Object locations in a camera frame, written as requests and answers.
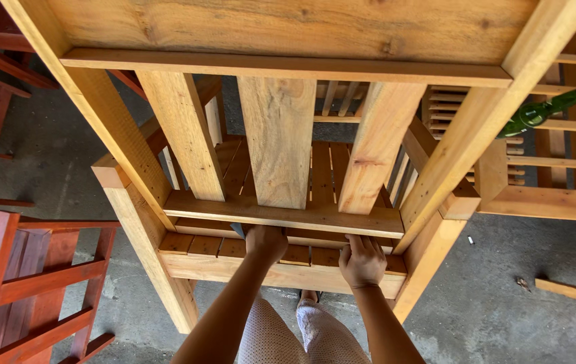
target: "reddish-brown chair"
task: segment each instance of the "reddish-brown chair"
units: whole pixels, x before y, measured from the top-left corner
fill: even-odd
[[[52,345],[74,335],[70,356],[82,363],[114,340],[90,341],[117,221],[26,218],[0,211],[0,363],[49,364]],[[81,228],[101,228],[94,260],[72,266]],[[81,311],[59,320],[65,287],[88,280]]]

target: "wooden frame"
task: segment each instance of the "wooden frame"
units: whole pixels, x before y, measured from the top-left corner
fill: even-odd
[[[433,15],[446,21],[430,22],[434,24],[431,31],[413,27],[384,41],[389,24],[403,21],[403,14],[411,17],[407,21],[416,22],[427,19],[429,9],[403,4],[406,9],[400,11],[376,12],[367,5],[354,6],[353,13],[367,12],[368,18],[379,19],[362,32],[353,32],[361,39],[357,47],[349,47],[336,41],[345,26],[323,31],[338,18],[317,4],[313,4],[316,12],[301,11],[312,22],[300,22],[298,28],[292,15],[276,7],[271,9],[273,20],[260,20],[263,29],[257,29],[240,25],[240,20],[251,19],[246,16],[214,16],[216,10],[183,8],[186,4],[178,1],[164,3],[163,12],[170,15],[166,22],[142,20],[154,24],[155,35],[164,39],[151,42],[134,31],[142,23],[134,24],[132,16],[116,11],[115,3],[86,7],[79,13],[75,1],[55,0],[45,6],[36,0],[1,1],[111,153],[93,169],[181,332],[191,330],[197,319],[187,278],[227,280],[237,264],[232,259],[241,258],[240,244],[235,249],[235,242],[228,240],[231,249],[225,252],[234,256],[215,246],[227,229],[213,226],[224,221],[401,238],[391,243],[389,259],[404,264],[395,269],[401,282],[405,281],[395,303],[398,318],[404,320],[481,202],[464,177],[576,31],[576,0],[541,0],[535,9],[534,4],[519,1],[487,1],[478,7],[465,1],[452,8],[439,1],[432,8],[444,13]],[[158,11],[160,5],[153,1],[140,15],[150,16],[147,11]],[[478,21],[465,22],[466,14]],[[266,15],[247,15],[266,19]],[[505,26],[485,37],[488,21],[478,24],[490,18],[495,23],[506,19],[501,22]],[[178,32],[179,27],[186,32]],[[231,34],[232,29],[237,29],[239,37],[220,38],[219,34]],[[433,35],[439,32],[455,42],[436,42]],[[465,32],[471,36],[462,36]],[[303,41],[296,34],[324,34],[325,39]],[[479,46],[471,47],[465,39],[479,39]],[[564,59],[576,62],[573,57]],[[154,133],[138,130],[103,69],[138,74],[170,146],[168,155],[173,152],[177,158],[175,173],[182,169],[189,190],[182,188],[178,176],[173,185],[164,177],[156,153],[147,146]],[[221,133],[223,143],[213,138],[218,128],[210,128],[206,114],[215,113],[199,107],[201,98],[191,77],[198,72],[239,78],[247,140],[231,143],[225,140],[226,133]],[[317,82],[328,88],[320,93]],[[453,106],[456,115],[437,145],[430,133],[412,129],[416,126],[413,113],[428,84],[471,87],[462,104]],[[335,116],[331,105],[338,89],[343,100],[333,111]],[[312,101],[318,93],[325,105],[315,115]],[[358,93],[362,101],[355,105]],[[355,120],[360,122],[360,131],[350,149],[332,143],[311,146],[314,121]],[[396,161],[407,164],[404,152],[399,152],[401,141],[410,167],[392,168]],[[264,165],[264,158],[277,168]],[[282,173],[279,165],[289,173]],[[311,182],[305,177],[308,169]],[[396,179],[406,193],[394,209],[389,193]],[[211,220],[215,225],[194,222],[187,226],[192,225],[182,223],[187,217]],[[200,238],[199,246],[192,248],[197,237],[178,236],[179,229],[216,231],[219,238]],[[307,239],[339,244],[331,238]],[[175,248],[164,250],[166,240]],[[303,251],[295,246],[293,250]],[[318,259],[329,254],[325,261],[333,262],[335,255],[334,249],[311,247],[310,266],[293,256],[299,265],[278,266],[287,269],[286,277],[281,282],[269,277],[267,283],[305,287],[299,281],[300,272],[316,271]],[[183,270],[177,262],[209,265]],[[330,282],[339,281],[335,267],[323,267],[332,274]],[[333,283],[320,286],[343,289]]]

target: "wood grain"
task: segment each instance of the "wood grain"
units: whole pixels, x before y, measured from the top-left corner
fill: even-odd
[[[239,77],[238,85],[259,205],[304,209],[316,81]]]
[[[371,84],[341,187],[340,212],[371,211],[426,88],[425,84]]]
[[[193,194],[201,200],[225,201],[218,158],[192,76],[141,70],[137,76]]]

